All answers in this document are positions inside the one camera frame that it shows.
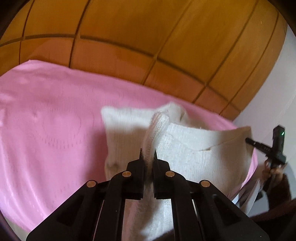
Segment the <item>pink cloth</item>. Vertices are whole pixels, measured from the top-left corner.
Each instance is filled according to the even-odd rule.
[[[103,106],[157,108],[170,101],[211,130],[236,128],[191,103],[109,76],[35,60],[5,73],[0,77],[4,216],[31,231],[87,180],[105,181]],[[246,181],[256,167],[254,154]]]

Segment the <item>ribbed white fabric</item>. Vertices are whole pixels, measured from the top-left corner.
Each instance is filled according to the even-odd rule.
[[[105,164],[108,179],[124,171],[129,161],[138,159],[140,148],[148,177],[157,150],[158,158],[168,161],[172,170],[194,182],[207,179],[230,199],[246,178],[253,151],[245,144],[245,138],[251,136],[249,127],[203,130],[202,123],[192,126],[194,121],[186,111],[173,103],[155,111],[105,107],[102,117],[109,152]],[[154,199],[148,178],[144,198],[126,202],[122,240],[154,240],[171,229],[170,200]]]

